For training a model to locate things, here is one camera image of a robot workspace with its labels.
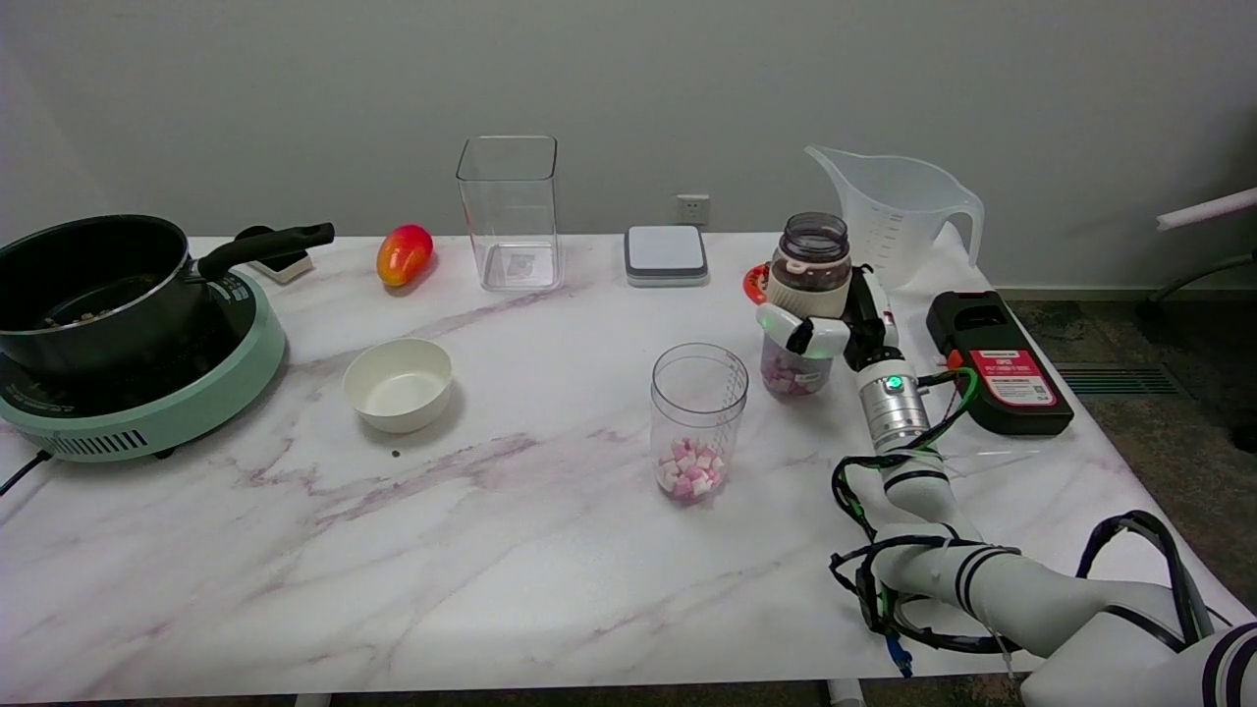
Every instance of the blue connector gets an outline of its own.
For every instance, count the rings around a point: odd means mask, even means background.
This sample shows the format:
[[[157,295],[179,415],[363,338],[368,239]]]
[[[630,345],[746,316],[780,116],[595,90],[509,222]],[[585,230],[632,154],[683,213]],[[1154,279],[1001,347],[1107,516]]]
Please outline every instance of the blue connector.
[[[899,634],[894,632],[886,634],[886,652],[890,653],[890,659],[895,662],[901,676],[913,677],[913,654],[900,645]]]

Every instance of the red label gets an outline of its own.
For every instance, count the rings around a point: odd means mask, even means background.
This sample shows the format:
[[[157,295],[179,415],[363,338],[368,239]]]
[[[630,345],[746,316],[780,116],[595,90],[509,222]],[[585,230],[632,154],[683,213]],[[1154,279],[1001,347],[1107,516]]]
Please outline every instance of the red label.
[[[973,365],[997,400],[1017,406],[1056,405],[1047,376],[1029,351],[973,351]]]

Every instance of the table leg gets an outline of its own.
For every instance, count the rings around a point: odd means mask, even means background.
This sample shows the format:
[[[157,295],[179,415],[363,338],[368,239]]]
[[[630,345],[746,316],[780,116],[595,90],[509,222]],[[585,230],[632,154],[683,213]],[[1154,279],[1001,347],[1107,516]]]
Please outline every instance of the table leg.
[[[857,679],[828,681],[825,688],[830,692],[830,704],[833,707],[865,707],[864,691]]]

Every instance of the pink and white marshmallow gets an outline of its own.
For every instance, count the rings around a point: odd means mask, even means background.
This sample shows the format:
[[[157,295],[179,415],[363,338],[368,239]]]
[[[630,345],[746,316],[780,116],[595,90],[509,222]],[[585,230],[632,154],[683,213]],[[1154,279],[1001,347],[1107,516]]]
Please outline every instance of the pink and white marshmallow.
[[[699,501],[724,483],[725,463],[714,447],[681,437],[672,440],[671,452],[659,459],[655,478],[676,501]]]

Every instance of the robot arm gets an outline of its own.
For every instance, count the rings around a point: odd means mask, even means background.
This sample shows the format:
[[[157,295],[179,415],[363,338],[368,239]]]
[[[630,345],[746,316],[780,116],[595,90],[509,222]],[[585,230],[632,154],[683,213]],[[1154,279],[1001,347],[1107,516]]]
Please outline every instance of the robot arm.
[[[870,545],[835,555],[831,570],[861,598],[866,621],[886,634],[887,643],[897,647],[897,634],[904,634],[940,648],[1026,649],[1047,658],[1022,684],[1027,707],[1257,707],[1257,623],[1232,628],[1205,613],[1173,537],[1155,517],[1133,511],[1101,523],[1079,576],[983,541],[931,450],[941,433],[930,426],[921,404],[924,379],[916,379],[896,348],[894,316],[870,272],[854,270],[842,320],[803,320],[772,304],[762,304],[757,317],[788,351],[812,359],[841,352],[856,371],[876,455],[845,458],[835,469],[833,487],[840,506],[870,533]],[[939,426],[945,429],[952,419]],[[847,465],[876,468],[887,501],[921,522],[874,531],[862,512],[852,509],[859,499],[842,476]],[[1123,530],[1144,535],[1161,550],[1172,587],[1085,579],[1099,548]],[[856,559],[862,564],[851,582],[837,567]],[[892,598],[894,616],[879,615],[880,593]],[[899,608],[923,598],[972,615],[992,635],[944,642],[940,634],[911,626]],[[903,655],[910,660],[906,652]]]

